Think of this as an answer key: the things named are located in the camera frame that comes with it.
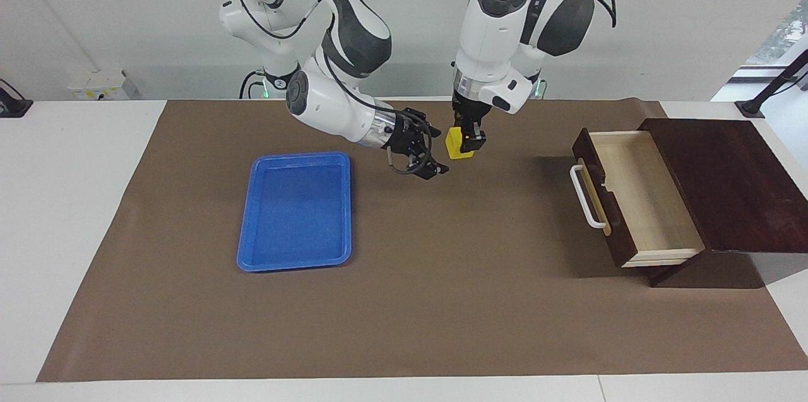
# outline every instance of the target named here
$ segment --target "plastic tray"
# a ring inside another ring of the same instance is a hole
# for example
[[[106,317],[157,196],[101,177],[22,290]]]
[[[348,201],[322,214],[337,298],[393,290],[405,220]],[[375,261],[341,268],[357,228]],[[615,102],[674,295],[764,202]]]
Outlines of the plastic tray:
[[[341,264],[351,256],[351,162],[345,153],[255,160],[236,263],[244,271]]]

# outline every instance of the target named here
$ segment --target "black stand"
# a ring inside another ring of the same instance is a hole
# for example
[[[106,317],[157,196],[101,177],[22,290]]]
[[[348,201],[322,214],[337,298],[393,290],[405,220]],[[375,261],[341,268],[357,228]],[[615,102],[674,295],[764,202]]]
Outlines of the black stand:
[[[759,92],[755,99],[737,101],[735,105],[738,107],[738,110],[747,118],[765,118],[764,114],[760,112],[760,106],[762,106],[772,94],[777,92],[781,86],[785,85],[788,79],[791,79],[800,69],[804,68],[806,64],[808,64],[808,50],[802,52],[787,68],[783,69],[780,75],[774,80],[771,80],[771,83]]]
[[[20,118],[31,109],[33,100],[15,99],[6,90],[0,88],[0,118]]]

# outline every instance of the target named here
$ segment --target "brown mat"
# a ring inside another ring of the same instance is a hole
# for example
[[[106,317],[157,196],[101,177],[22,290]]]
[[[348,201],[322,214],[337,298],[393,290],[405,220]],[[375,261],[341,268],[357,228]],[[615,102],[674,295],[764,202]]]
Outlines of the brown mat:
[[[448,103],[411,106],[450,125]],[[578,131],[651,115],[637,100],[493,112],[483,151],[424,182],[280,102],[168,103],[38,380],[808,369],[766,290],[651,289],[584,222]],[[351,260],[242,273],[252,161],[328,150],[352,158]]]

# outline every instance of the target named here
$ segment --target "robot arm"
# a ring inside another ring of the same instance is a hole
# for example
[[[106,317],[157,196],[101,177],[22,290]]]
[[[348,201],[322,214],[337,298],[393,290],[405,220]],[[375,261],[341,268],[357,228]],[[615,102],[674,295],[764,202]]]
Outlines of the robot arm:
[[[282,9],[283,0],[260,1],[265,9],[277,5],[277,8],[259,16],[259,20],[266,16],[271,25],[262,25],[264,28],[258,28],[259,33],[251,28],[251,37],[241,36],[246,32],[237,36],[259,49],[266,67],[269,63],[267,60],[289,59],[279,49],[288,43],[280,39],[286,36],[266,30],[266,26],[277,29],[289,26],[272,26],[272,23],[283,20],[280,11],[275,12]],[[412,109],[394,110],[380,100],[361,94],[357,88],[360,80],[368,77],[390,57],[392,40],[387,25],[362,0],[321,1],[331,8],[331,25],[315,53],[303,68],[295,69],[283,85],[289,112],[306,125],[327,134],[341,135],[364,146],[386,149],[390,167],[398,173],[415,174],[428,180],[447,172],[447,166],[432,158],[432,139],[441,132],[429,125],[426,115]],[[242,8],[250,9],[250,4]],[[407,156],[405,170],[395,169],[392,153]]]
[[[491,107],[516,114],[539,97],[547,54],[578,48],[603,0],[470,0],[456,57],[452,108],[461,129],[461,153],[485,143],[480,127]]]

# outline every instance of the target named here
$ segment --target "power outlet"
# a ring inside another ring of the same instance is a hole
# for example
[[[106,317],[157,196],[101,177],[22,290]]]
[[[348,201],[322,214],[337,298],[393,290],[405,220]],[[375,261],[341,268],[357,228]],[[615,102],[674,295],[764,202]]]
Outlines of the power outlet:
[[[140,96],[123,71],[81,74],[67,86],[75,100],[132,100]]]

